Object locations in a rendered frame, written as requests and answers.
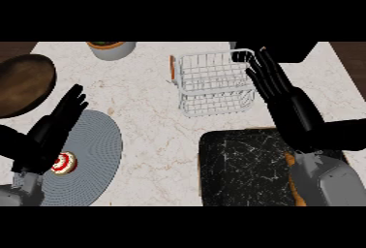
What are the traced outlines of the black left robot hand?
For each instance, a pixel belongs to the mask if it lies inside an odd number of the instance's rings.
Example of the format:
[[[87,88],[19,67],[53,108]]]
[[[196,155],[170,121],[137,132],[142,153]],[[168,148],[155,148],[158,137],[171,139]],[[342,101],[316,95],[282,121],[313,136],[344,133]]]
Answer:
[[[55,165],[67,143],[69,131],[89,105],[75,84],[55,107],[27,134],[0,125],[0,156],[13,160],[12,172],[43,174]]]

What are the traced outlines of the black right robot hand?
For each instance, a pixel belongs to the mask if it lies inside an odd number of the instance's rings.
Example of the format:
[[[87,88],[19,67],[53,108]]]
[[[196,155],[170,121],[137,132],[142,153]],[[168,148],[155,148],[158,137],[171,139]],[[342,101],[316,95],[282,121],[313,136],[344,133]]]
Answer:
[[[295,87],[266,47],[247,69],[288,146],[303,152],[366,149],[366,118],[326,122],[303,89]]]

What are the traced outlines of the golden brown croissant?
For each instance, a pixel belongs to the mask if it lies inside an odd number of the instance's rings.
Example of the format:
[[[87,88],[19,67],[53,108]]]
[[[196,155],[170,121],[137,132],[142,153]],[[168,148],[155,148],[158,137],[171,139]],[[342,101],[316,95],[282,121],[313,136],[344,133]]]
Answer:
[[[291,168],[297,160],[295,160],[294,155],[289,152],[285,152],[285,159],[286,159],[286,164]],[[292,195],[295,198],[295,206],[306,206],[306,201],[298,194],[298,189],[297,189],[291,174],[289,174],[289,187],[291,187]]]

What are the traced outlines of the black marbled tray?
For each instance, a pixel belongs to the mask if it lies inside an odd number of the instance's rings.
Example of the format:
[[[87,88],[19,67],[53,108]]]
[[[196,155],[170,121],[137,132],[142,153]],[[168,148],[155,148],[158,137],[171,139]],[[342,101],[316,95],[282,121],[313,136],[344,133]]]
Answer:
[[[204,206],[294,206],[285,154],[275,128],[207,132],[199,140]]]

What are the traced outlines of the red and white donut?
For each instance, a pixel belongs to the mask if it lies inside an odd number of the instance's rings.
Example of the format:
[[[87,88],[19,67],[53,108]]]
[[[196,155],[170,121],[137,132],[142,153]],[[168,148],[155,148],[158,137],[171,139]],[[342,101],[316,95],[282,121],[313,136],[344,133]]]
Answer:
[[[65,151],[59,154],[59,157],[55,161],[55,165],[52,167],[52,173],[56,175],[65,175],[71,173],[77,168],[77,157],[69,152]]]

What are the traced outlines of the grey round placemat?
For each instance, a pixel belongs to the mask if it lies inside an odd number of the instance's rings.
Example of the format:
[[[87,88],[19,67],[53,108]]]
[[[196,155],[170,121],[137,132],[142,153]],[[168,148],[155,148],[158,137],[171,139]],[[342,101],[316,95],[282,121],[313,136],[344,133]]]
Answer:
[[[87,109],[68,133],[64,151],[75,155],[77,167],[67,175],[43,175],[43,206],[89,206],[105,193],[120,166],[123,141],[114,119]]]

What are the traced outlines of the brown wooden oval bowl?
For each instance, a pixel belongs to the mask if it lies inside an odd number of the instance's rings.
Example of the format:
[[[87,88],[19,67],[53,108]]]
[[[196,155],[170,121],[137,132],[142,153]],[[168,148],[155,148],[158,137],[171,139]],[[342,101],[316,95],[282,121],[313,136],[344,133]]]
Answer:
[[[0,63],[0,119],[33,111],[56,86],[58,73],[52,59],[24,54]]]

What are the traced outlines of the black appliance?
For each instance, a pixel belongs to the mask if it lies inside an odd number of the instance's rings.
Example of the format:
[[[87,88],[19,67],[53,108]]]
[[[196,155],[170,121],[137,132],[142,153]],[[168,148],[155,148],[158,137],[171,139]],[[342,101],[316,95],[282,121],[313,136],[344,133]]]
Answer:
[[[260,42],[244,41],[230,42],[232,49],[247,48],[258,51],[263,47],[269,50],[273,60],[279,63],[300,63],[307,57],[317,43],[311,41]]]

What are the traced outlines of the grey plant pot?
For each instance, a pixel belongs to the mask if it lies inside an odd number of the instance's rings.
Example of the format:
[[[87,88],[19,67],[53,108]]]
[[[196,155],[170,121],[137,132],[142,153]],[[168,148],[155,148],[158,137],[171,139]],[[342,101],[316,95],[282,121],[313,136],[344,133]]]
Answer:
[[[136,42],[105,42],[102,45],[87,43],[95,56],[105,61],[115,61],[124,58],[136,48]]]

